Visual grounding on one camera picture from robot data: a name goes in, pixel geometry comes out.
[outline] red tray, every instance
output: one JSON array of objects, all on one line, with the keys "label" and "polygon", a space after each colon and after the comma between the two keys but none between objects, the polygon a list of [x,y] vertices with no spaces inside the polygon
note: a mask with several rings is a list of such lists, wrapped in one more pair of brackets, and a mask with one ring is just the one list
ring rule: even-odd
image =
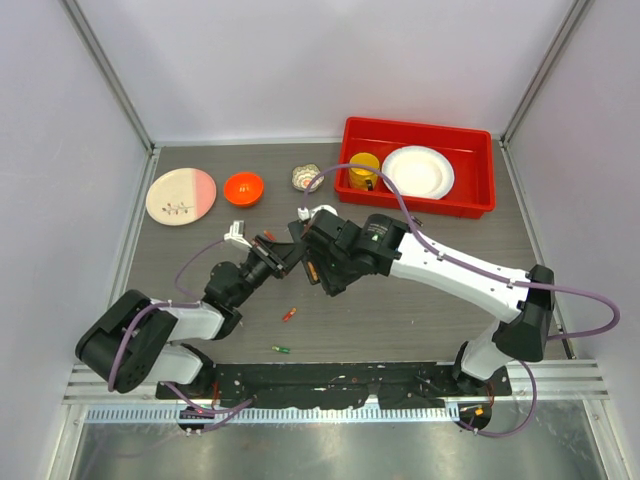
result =
[{"label": "red tray", "polygon": [[[493,180],[491,135],[481,130],[440,127],[420,123],[393,122],[371,118],[347,119],[340,163],[348,163],[356,153],[372,153],[384,163],[394,150],[408,145],[433,148],[451,163],[455,182],[440,200],[403,197],[409,210],[480,218],[496,206]],[[371,192],[349,186],[349,170],[338,170],[335,189],[341,202],[400,208],[382,180]]]}]

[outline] wall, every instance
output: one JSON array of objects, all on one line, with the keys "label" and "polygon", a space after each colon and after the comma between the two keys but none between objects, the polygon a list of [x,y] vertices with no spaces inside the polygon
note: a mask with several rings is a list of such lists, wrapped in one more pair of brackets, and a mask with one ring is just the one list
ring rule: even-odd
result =
[{"label": "wall", "polygon": [[[617,329],[576,345],[598,359],[630,453],[640,451],[639,16],[635,0],[595,2],[512,145],[558,283],[602,292],[622,308]],[[610,316],[588,301],[562,306],[574,331]]]},{"label": "wall", "polygon": [[80,0],[152,137],[502,133],[571,0]]},{"label": "wall", "polygon": [[0,465],[33,480],[145,157],[57,2],[0,3],[0,44]]}]

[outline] yellow mug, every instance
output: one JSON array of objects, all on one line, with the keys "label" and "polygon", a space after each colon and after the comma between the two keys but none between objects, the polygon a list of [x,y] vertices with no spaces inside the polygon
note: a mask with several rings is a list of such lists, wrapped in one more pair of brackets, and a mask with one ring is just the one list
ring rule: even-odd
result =
[{"label": "yellow mug", "polygon": [[[380,161],[375,155],[370,153],[356,153],[349,163],[359,163],[360,165],[366,165],[367,167],[373,167],[380,169]],[[349,185],[351,188],[357,188],[358,190],[373,190],[378,181],[378,175],[369,170],[363,168],[350,168],[349,169]]]}]

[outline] small green object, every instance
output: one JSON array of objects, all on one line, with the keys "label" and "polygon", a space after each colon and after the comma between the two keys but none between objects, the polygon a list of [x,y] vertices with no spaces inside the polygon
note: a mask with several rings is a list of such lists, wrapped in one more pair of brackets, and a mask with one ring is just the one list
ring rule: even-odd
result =
[{"label": "small green object", "polygon": [[291,350],[289,350],[287,347],[278,347],[277,345],[274,345],[273,347],[271,347],[271,350],[274,350],[278,353],[289,353],[291,352]]}]

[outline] small orange object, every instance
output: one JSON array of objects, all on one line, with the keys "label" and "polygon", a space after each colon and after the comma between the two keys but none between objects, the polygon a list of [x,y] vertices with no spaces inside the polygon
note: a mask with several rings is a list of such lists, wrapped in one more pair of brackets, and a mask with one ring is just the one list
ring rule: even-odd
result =
[{"label": "small orange object", "polygon": [[259,175],[240,172],[224,184],[224,197],[236,207],[251,207],[260,201],[264,182]]},{"label": "small orange object", "polygon": [[295,308],[295,307],[294,307],[294,308],[292,308],[291,310],[289,310],[289,313],[287,313],[284,317],[282,317],[282,321],[283,321],[283,322],[288,322],[288,321],[289,321],[289,319],[290,319],[291,317],[293,317],[297,311],[298,311],[298,309],[297,309],[297,308]]}]

